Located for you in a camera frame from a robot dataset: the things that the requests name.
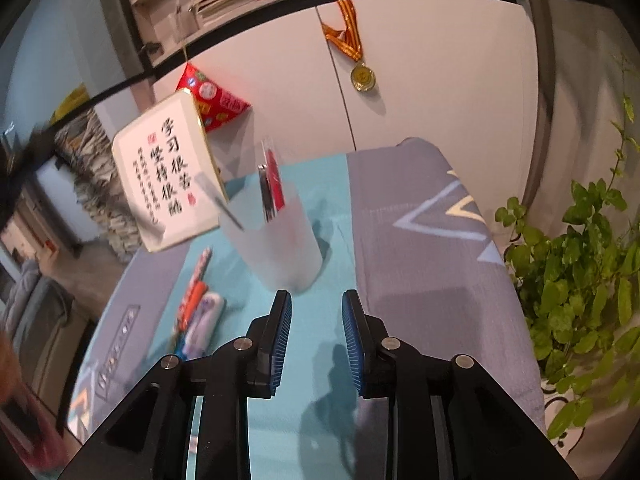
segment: translucent plastic cup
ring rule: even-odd
[[[228,204],[244,231],[223,212],[220,228],[266,288],[295,294],[314,282],[322,255],[295,186],[284,182],[283,191],[284,208],[265,223],[258,184],[244,188]]]

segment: sign with chinese calligraphy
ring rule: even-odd
[[[226,194],[188,90],[175,92],[120,131],[113,158],[132,209],[164,227],[158,239],[138,224],[150,252],[218,226],[218,208],[193,177],[202,172],[221,196]]]

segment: gold medal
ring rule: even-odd
[[[363,63],[358,63],[351,70],[351,83],[358,92],[368,92],[376,85],[376,75]]]
[[[362,43],[358,32],[356,9],[351,0],[338,0],[336,3],[342,13],[345,30],[335,30],[323,23],[322,31],[327,41],[333,43],[340,52],[356,62],[356,66],[351,70],[353,87],[358,92],[368,92],[376,85],[376,75],[362,62]]]

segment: white cabinet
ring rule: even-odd
[[[522,195],[533,146],[538,65],[524,8],[498,0],[353,3],[378,89],[356,92],[354,62],[331,47],[356,148],[432,142],[492,219]],[[344,29],[338,5],[318,11]]]
[[[208,134],[225,180],[256,171],[261,140],[276,142],[285,164],[353,151],[340,87],[315,8],[238,34],[193,58],[215,83],[252,109]],[[172,91],[184,66],[154,84]]]

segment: human hand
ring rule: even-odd
[[[20,384],[20,363],[11,341],[0,331],[0,404],[4,404]]]

